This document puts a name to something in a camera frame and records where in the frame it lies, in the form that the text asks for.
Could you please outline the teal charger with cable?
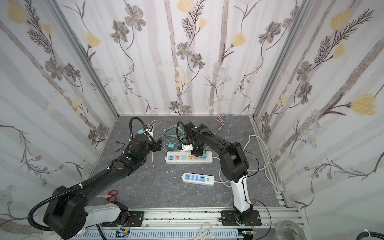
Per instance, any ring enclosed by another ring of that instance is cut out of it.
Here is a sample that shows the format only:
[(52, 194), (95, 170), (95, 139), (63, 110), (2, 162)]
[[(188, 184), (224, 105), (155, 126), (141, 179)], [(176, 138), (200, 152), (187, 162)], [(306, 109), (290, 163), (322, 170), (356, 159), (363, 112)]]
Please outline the teal charger with cable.
[[(226, 115), (224, 113), (221, 113), (219, 116), (217, 116), (215, 118), (215, 120), (219, 123), (221, 123), (220, 127), (218, 128), (218, 131), (217, 133), (225, 126), (225, 121), (223, 120), (223, 117), (229, 117), (229, 116), (232, 116), (232, 115)], [(227, 136), (226, 137), (223, 137), (224, 139), (228, 139), (230, 137), (230, 128), (232, 125), (234, 125), (236, 122), (238, 122), (240, 120), (239, 116), (235, 115), (235, 117), (237, 118), (233, 123), (231, 123), (229, 126), (228, 126), (228, 129), (227, 129)], [(208, 147), (206, 149), (204, 149), (203, 151), (203, 155), (201, 156), (202, 159), (207, 159), (208, 158)]]
[(166, 141), (166, 143), (162, 147), (163, 151), (172, 152), (175, 150), (175, 146), (177, 146), (179, 142), (176, 135), (163, 134), (161, 138)]

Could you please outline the white multicolour power strip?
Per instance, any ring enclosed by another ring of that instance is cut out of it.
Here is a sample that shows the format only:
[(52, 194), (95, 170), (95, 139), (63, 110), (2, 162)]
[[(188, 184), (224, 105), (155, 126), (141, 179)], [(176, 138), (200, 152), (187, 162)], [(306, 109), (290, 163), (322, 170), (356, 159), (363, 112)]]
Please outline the white multicolour power strip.
[(191, 152), (167, 152), (165, 157), (167, 164), (212, 164), (212, 152), (208, 152), (208, 158), (195, 157)]

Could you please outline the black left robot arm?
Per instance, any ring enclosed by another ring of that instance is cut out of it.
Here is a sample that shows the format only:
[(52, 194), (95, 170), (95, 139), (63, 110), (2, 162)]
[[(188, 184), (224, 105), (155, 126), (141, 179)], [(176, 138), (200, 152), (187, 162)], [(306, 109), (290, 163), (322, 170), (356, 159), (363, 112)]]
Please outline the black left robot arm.
[(162, 142), (156, 142), (147, 130), (134, 135), (135, 120), (139, 121), (143, 128), (146, 127), (141, 118), (130, 119), (130, 143), (123, 153), (111, 161), (105, 170), (70, 188), (61, 186), (50, 198), (35, 205), (27, 216), (32, 227), (55, 232), (64, 240), (74, 237), (86, 226), (89, 217), (86, 206), (89, 202), (109, 186), (134, 173), (146, 162), (150, 152), (161, 150)]

